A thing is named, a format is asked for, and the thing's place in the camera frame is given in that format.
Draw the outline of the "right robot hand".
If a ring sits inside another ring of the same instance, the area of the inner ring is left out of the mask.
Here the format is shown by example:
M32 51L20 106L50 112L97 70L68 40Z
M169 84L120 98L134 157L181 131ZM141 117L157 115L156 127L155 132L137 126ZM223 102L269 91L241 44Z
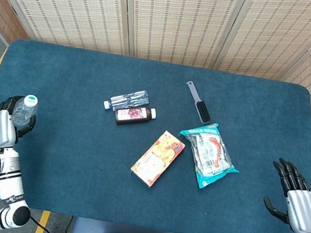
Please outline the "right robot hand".
M311 233L311 190L298 168L280 158L273 163L286 199L286 212L277 210L268 197L263 198L268 212L288 224L294 233Z

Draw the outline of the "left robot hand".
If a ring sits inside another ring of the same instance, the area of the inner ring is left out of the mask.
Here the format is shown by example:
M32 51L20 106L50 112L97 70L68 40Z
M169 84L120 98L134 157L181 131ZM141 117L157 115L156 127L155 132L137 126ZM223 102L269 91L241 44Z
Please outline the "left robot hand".
M0 103L0 148L13 147L36 123L38 99L30 94Z

